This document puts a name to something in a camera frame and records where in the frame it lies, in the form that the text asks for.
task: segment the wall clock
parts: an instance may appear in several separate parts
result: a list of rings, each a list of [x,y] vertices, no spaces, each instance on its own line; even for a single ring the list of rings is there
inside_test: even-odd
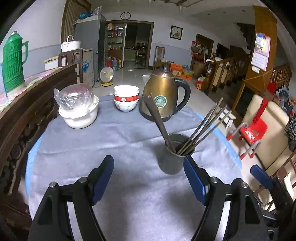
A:
[[[123,12],[121,15],[120,15],[120,18],[122,20],[128,20],[131,18],[131,14],[129,12]]]

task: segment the flower painting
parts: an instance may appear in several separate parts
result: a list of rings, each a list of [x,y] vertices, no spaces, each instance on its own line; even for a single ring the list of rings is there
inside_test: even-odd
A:
[[[182,28],[172,25],[170,29],[170,38],[181,40],[182,31],[183,31]]]

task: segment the black kettle handle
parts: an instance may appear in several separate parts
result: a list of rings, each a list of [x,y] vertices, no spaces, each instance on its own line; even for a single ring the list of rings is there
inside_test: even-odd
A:
[[[184,88],[185,95],[184,95],[184,99],[182,100],[182,102],[175,108],[173,115],[176,114],[178,111],[180,111],[187,104],[187,102],[189,101],[189,98],[190,98],[190,94],[191,94],[190,86],[185,80],[175,79],[175,81],[177,84],[177,90],[179,87]]]

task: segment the gray refrigerator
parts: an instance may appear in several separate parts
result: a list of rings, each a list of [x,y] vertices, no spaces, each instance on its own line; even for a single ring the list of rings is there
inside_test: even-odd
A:
[[[107,66],[108,32],[106,18],[100,14],[74,22],[74,39],[81,41],[81,48],[93,49],[94,80],[99,80],[100,71]]]

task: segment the gray cup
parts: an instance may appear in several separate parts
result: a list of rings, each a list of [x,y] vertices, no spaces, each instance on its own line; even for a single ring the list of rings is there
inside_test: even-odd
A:
[[[188,136],[185,136],[180,133],[172,133],[168,135],[176,151],[185,144],[188,140]],[[160,158],[158,159],[158,165],[160,169],[169,175],[174,175],[179,173],[183,168],[183,161],[185,156],[180,156],[173,153],[168,147],[164,144]]]

